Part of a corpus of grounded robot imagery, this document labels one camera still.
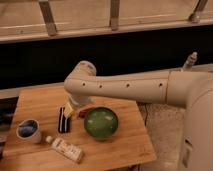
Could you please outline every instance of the cable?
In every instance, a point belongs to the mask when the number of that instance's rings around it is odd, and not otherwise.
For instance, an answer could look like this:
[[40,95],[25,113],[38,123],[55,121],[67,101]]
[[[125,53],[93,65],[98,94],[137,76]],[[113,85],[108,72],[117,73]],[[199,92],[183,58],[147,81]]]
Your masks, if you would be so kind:
[[148,116],[149,116],[149,112],[148,112],[148,109],[147,109],[147,104],[145,103],[144,104],[144,107],[145,107],[145,111],[146,111],[146,117],[145,117],[145,125],[147,124],[147,120],[148,120]]

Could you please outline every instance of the floor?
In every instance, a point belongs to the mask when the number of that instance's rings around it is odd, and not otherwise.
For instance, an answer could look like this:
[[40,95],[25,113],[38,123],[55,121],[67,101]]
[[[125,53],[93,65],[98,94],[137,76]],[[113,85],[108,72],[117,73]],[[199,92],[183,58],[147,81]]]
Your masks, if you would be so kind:
[[[116,171],[176,171],[185,110],[160,104],[139,104],[139,109],[146,122],[157,160]],[[8,124],[0,125],[0,144],[5,141],[8,130]]]

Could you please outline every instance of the tube cap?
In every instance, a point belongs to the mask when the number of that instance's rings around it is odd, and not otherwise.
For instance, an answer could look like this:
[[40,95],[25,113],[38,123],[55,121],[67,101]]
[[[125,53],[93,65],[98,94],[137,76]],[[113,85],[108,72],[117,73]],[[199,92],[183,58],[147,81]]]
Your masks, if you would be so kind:
[[47,136],[45,141],[51,144],[53,142],[53,137],[52,136]]

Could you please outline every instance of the cabinet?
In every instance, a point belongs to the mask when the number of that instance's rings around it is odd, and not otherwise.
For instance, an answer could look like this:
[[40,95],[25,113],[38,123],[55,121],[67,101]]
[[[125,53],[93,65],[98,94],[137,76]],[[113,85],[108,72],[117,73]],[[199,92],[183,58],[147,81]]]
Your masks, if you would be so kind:
[[[46,29],[40,3],[51,9],[56,34]],[[196,6],[199,21],[189,17]],[[213,0],[1,0],[0,43],[113,34],[213,23]]]

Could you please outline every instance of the gray floor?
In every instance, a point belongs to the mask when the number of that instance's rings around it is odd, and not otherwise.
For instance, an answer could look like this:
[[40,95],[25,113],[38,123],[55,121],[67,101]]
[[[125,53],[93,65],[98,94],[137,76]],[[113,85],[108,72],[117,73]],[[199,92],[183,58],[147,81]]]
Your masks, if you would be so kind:
[[148,104],[140,110],[144,119],[148,112],[146,125],[157,154],[157,160],[141,165],[140,171],[176,171],[185,109]]

